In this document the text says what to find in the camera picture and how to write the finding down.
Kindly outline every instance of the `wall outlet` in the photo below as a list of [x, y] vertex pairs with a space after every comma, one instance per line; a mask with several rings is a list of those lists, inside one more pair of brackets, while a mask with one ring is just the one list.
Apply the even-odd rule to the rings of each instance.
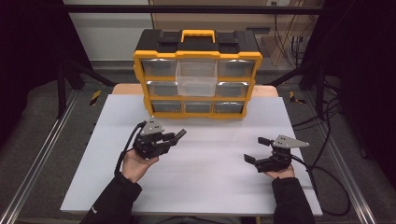
[[267, 0], [268, 7], [288, 7], [290, 0]]

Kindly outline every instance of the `hand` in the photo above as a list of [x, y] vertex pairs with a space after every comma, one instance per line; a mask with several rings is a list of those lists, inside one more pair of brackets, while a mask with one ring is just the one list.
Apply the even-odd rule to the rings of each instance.
[[285, 170], [281, 170], [278, 172], [270, 171], [270, 172], [265, 172], [265, 174], [272, 177], [273, 179], [277, 179], [278, 177], [279, 177], [279, 179], [295, 177], [294, 169], [291, 165]]
[[122, 174], [133, 183], [136, 183], [149, 167], [157, 162], [160, 158], [154, 157], [145, 160], [137, 155], [135, 150], [130, 150], [126, 153], [122, 163]]

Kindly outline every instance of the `table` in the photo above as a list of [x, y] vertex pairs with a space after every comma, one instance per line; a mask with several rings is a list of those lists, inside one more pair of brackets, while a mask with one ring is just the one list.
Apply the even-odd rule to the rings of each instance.
[[[62, 211], [85, 214], [90, 209], [113, 177], [133, 128], [149, 118], [141, 94], [122, 94], [139, 93], [128, 85], [120, 85], [108, 95]], [[254, 94], [244, 119], [158, 119], [165, 133], [181, 129], [187, 133], [139, 180], [143, 191], [134, 204], [134, 214], [256, 217], [274, 213], [272, 179], [257, 173], [244, 161], [244, 154], [257, 159], [270, 156], [271, 148], [257, 143], [259, 136], [295, 136], [282, 98], [274, 97], [275, 88], [255, 89], [262, 93], [258, 95], [273, 97]], [[291, 152], [301, 158], [299, 148]], [[322, 215], [304, 167], [293, 166], [314, 215]]]

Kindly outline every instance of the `yellow storage organizer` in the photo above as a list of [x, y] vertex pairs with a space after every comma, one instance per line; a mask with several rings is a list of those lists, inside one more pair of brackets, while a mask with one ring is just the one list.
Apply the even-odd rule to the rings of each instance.
[[134, 72], [157, 118], [241, 119], [262, 55], [250, 31], [145, 30]]

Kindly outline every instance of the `wall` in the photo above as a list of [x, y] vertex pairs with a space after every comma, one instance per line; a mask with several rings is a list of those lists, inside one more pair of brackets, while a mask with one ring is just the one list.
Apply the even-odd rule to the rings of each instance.
[[[64, 0], [66, 5], [148, 5], [147, 0]], [[131, 61], [150, 14], [70, 13], [90, 61]]]

